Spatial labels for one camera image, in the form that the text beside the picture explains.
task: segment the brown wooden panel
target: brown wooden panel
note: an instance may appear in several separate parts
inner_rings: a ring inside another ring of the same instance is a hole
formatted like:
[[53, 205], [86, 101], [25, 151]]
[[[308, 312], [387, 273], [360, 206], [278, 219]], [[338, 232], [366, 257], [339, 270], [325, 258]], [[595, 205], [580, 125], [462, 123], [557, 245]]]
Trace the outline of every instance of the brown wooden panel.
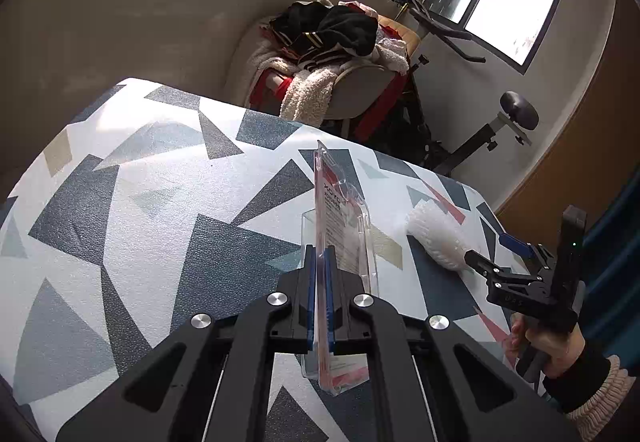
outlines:
[[574, 204], [591, 226], [640, 162], [640, 10], [616, 0], [596, 74], [535, 170], [498, 209], [508, 232], [556, 248], [562, 211]]

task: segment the blue curtain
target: blue curtain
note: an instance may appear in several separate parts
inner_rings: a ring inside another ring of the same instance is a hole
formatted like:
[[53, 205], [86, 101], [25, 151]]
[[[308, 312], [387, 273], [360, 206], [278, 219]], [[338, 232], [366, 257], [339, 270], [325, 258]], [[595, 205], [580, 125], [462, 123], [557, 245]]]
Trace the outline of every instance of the blue curtain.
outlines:
[[616, 354], [622, 366], [640, 365], [640, 166], [584, 239], [582, 279], [587, 295], [584, 336]]

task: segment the clear plastic blister pack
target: clear plastic blister pack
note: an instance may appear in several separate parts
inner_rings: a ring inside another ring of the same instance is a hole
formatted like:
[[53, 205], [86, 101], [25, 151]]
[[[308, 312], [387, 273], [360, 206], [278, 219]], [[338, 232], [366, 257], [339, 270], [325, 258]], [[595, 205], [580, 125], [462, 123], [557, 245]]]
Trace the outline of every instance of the clear plastic blister pack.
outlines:
[[332, 354], [325, 250], [334, 246], [338, 269], [359, 275], [368, 294], [378, 295], [378, 273], [364, 198], [320, 141], [314, 153], [314, 176], [316, 208], [302, 216], [302, 246], [303, 250], [308, 244], [316, 246], [316, 317], [313, 351], [303, 356], [302, 371], [305, 377], [317, 379], [325, 392], [338, 395], [366, 381], [369, 370], [364, 354]]

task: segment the patterned tablecloth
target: patterned tablecloth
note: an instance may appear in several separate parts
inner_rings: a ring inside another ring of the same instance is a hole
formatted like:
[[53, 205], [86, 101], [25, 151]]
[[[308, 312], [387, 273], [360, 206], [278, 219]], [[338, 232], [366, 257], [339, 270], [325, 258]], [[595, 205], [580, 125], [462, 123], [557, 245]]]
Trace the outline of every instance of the patterned tablecloth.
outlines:
[[[444, 314], [502, 357], [506, 313], [484, 279], [450, 273], [407, 237], [434, 199], [484, 256], [524, 273], [471, 188], [317, 129], [127, 79], [31, 164], [0, 213], [0, 374], [46, 440], [194, 312], [217, 318], [300, 262], [321, 139], [362, 191], [380, 296]], [[338, 397], [276, 356], [266, 440], [375, 440], [370, 384]]]

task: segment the white fluffy fabric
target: white fluffy fabric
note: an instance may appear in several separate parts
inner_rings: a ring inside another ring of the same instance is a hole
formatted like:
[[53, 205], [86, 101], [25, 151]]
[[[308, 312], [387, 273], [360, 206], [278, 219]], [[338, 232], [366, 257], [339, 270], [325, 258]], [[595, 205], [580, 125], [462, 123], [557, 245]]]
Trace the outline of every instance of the white fluffy fabric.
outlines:
[[433, 200], [420, 200], [409, 211], [406, 232], [422, 244], [431, 258], [450, 271], [465, 269], [465, 253], [475, 248], [467, 241], [458, 222], [444, 214]]
[[291, 63], [287, 58], [279, 56], [269, 40], [260, 42], [258, 48], [246, 61], [246, 65], [244, 76], [238, 83], [238, 90], [244, 94], [244, 106], [247, 108], [249, 108], [249, 98], [254, 91], [255, 84], [265, 70], [273, 68], [285, 76], [293, 76], [300, 71], [297, 65]]
[[293, 76], [280, 106], [280, 117], [319, 127], [331, 101], [339, 65], [320, 67], [313, 72], [301, 70]]
[[390, 38], [380, 25], [376, 34], [376, 47], [373, 56], [377, 56], [372, 59], [373, 63], [382, 65], [393, 72], [399, 72], [403, 76], [409, 70], [405, 41]]

